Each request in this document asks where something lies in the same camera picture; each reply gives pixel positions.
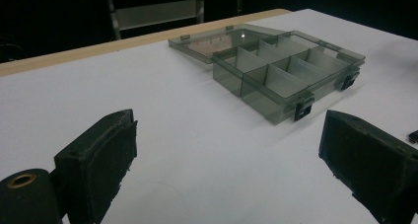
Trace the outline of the metal stand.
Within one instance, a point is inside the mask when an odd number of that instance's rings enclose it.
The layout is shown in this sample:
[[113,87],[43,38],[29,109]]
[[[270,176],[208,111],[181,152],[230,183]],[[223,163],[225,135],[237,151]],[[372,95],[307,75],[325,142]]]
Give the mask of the metal stand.
[[238,16],[243,0],[106,0],[114,39]]

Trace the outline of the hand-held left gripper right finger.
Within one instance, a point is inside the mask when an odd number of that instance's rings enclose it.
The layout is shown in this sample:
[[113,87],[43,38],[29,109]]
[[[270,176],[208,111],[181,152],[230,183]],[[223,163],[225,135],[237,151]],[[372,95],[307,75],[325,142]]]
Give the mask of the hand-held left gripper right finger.
[[326,113],[318,156],[380,224],[418,214],[418,150],[354,115]]

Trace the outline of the clear grey plastic organizer box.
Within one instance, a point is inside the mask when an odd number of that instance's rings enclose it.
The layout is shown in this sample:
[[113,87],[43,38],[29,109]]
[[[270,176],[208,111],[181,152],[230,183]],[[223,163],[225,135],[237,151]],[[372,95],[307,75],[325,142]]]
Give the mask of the clear grey plastic organizer box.
[[365,57],[299,31],[226,26],[169,40],[212,66],[213,79],[268,121],[308,115],[314,103],[351,87]]

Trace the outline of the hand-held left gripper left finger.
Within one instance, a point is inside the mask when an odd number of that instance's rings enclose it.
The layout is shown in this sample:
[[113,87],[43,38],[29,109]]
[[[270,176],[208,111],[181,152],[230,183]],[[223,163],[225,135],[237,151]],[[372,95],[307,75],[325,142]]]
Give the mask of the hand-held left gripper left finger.
[[108,114],[54,157],[72,224],[100,224],[137,156],[132,110]]

